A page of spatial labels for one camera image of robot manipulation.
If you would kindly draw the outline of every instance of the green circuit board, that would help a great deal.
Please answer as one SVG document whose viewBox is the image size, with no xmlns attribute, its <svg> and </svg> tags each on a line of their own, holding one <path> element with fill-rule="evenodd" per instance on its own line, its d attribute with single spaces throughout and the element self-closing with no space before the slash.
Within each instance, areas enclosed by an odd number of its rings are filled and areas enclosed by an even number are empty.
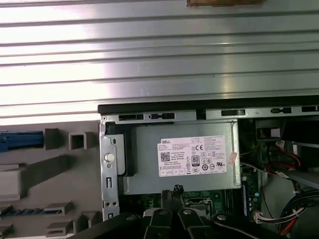
<svg viewBox="0 0 319 239">
<path fill-rule="evenodd" d="M 207 212 L 207 216 L 224 211 L 224 190 L 184 192 L 185 207 Z M 160 194 L 123 195 L 119 197 L 120 211 L 142 215 L 150 208 L 160 208 Z"/>
</svg>

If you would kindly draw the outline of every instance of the ribbed metal panel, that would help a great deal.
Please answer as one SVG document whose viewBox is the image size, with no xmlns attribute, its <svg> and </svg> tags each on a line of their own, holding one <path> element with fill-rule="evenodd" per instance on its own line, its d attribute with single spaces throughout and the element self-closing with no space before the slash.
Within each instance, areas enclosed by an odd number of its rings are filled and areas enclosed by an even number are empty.
<svg viewBox="0 0 319 239">
<path fill-rule="evenodd" d="M 0 0 L 0 124 L 98 104 L 319 94 L 319 2 Z"/>
</svg>

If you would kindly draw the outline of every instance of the wire bundle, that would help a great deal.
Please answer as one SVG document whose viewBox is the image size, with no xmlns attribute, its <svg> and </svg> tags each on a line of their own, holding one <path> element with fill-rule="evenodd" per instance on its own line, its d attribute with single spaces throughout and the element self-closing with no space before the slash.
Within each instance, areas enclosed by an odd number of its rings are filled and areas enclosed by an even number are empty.
<svg viewBox="0 0 319 239">
<path fill-rule="evenodd" d="M 295 219 L 299 217 L 301 214 L 303 214 L 307 209 L 306 208 L 300 208 L 297 211 L 294 211 L 288 216 L 281 217 L 281 218 L 265 218 L 262 215 L 257 215 L 257 219 L 264 223 L 272 223 L 272 224 L 282 224 L 282 223 L 288 223 L 292 219 Z"/>
<path fill-rule="evenodd" d="M 292 214 L 297 215 L 287 222 L 279 224 L 279 232 L 281 235 L 288 233 L 296 223 L 298 216 L 306 211 L 309 207 L 319 206 L 319 190 L 310 190 L 297 194 L 287 203 L 281 213 L 281 218 L 286 218 Z"/>
<path fill-rule="evenodd" d="M 291 153 L 285 152 L 282 148 L 278 147 L 277 145 L 275 145 L 275 147 L 282 154 L 294 159 L 296 162 L 296 165 L 290 164 L 290 163 L 270 162 L 266 167 L 267 172 L 273 173 L 274 172 L 273 166 L 282 166 L 282 167 L 293 169 L 293 170 L 296 170 L 296 167 L 301 167 L 301 162 L 297 156 L 295 156 Z"/>
</svg>

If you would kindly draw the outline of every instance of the qr code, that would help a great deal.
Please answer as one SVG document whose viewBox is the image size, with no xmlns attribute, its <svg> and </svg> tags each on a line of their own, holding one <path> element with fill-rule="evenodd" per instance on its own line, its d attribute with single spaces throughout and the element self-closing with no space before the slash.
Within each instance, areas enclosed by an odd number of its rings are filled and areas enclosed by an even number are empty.
<svg viewBox="0 0 319 239">
<path fill-rule="evenodd" d="M 161 160 L 162 162 L 168 162 L 168 161 L 170 161 L 170 154 L 169 154 L 169 152 L 160 153 L 160 160 Z"/>
</svg>

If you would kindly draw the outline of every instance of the red wire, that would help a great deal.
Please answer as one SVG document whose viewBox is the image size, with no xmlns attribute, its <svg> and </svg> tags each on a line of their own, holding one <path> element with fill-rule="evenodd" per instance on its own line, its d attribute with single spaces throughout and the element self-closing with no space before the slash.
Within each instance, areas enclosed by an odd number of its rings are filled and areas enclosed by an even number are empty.
<svg viewBox="0 0 319 239">
<path fill-rule="evenodd" d="M 291 168 L 291 169 L 296 169 L 293 164 L 288 164 L 288 163 L 278 163 L 278 162 L 272 162 L 270 163 L 271 165 L 279 165 L 279 166 L 284 166 L 286 168 Z"/>
<path fill-rule="evenodd" d="M 293 158 L 295 161 L 298 162 L 298 166 L 301 167 L 301 162 L 295 155 L 285 152 L 282 148 L 278 147 L 277 145 L 276 145 L 276 149 L 279 150 L 281 153 L 289 156 L 290 158 Z"/>
<path fill-rule="evenodd" d="M 292 219 L 292 221 L 279 233 L 280 235 L 284 235 L 293 227 L 293 225 L 296 223 L 297 218 Z"/>
<path fill-rule="evenodd" d="M 269 173 L 274 172 L 274 170 L 271 168 L 271 165 L 279 165 L 279 166 L 283 166 L 283 167 L 286 167 L 286 168 L 296 169 L 293 164 L 272 162 L 272 163 L 268 164 L 267 167 L 266 167 L 266 171 L 269 172 Z"/>
</svg>

